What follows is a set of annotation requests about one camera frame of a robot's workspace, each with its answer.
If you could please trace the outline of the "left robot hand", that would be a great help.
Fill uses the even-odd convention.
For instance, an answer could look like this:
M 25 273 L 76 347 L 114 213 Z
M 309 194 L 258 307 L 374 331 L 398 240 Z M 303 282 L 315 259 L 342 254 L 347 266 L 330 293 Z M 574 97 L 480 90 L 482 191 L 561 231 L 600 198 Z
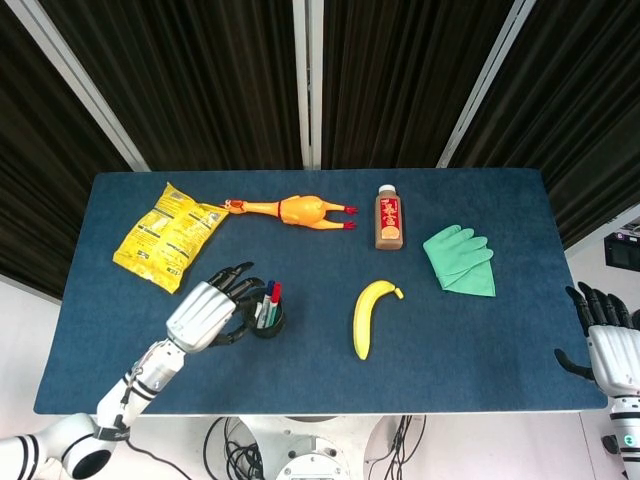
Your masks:
M 253 262 L 226 267 L 209 280 L 199 282 L 166 321 L 168 338 L 186 353 L 227 346 L 246 333 L 247 322 L 230 333 L 223 329 L 235 314 L 245 315 L 256 305 L 248 293 L 256 293 L 265 283 L 257 277 L 237 282 L 253 267 Z

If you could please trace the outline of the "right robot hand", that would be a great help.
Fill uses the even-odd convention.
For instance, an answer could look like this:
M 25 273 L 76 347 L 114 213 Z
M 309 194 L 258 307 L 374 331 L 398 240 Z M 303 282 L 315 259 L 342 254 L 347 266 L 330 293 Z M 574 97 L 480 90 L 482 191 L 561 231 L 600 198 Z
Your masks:
M 554 356 L 565 371 L 593 382 L 611 398 L 639 395 L 639 317 L 613 294 L 584 282 L 567 286 L 585 337 L 590 364 L 574 363 L 561 349 Z

